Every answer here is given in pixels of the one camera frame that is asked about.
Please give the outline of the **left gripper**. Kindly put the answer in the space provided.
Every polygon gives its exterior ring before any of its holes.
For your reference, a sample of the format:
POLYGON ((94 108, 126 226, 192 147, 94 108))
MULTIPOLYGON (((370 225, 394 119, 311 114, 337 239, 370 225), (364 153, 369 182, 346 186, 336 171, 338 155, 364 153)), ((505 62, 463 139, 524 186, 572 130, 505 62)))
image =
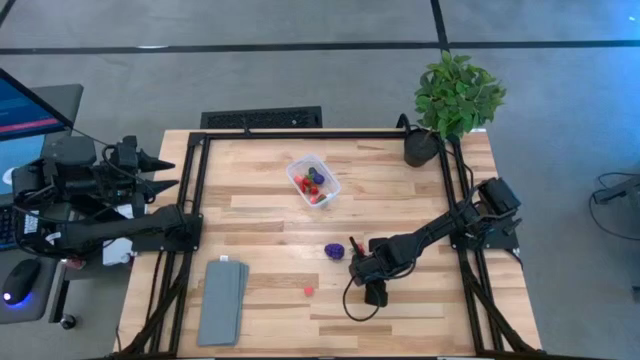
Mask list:
POLYGON ((137 150, 137 137, 125 136, 116 144, 102 149, 103 162, 117 175, 131 180, 133 191, 139 193, 145 203, 157 194, 179 184, 178 180, 142 180, 138 174, 173 169, 174 163, 152 157, 137 150))

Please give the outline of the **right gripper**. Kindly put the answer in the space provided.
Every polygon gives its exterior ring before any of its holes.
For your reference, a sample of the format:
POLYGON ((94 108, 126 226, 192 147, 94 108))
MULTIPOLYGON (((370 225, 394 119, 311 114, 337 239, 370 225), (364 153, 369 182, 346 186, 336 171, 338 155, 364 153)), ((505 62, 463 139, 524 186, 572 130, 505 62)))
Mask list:
POLYGON ((352 280, 362 286, 377 280, 390 280, 400 273, 400 245, 381 239, 373 249, 373 239, 366 242, 364 253, 353 237, 349 237, 353 254, 348 267, 352 280))

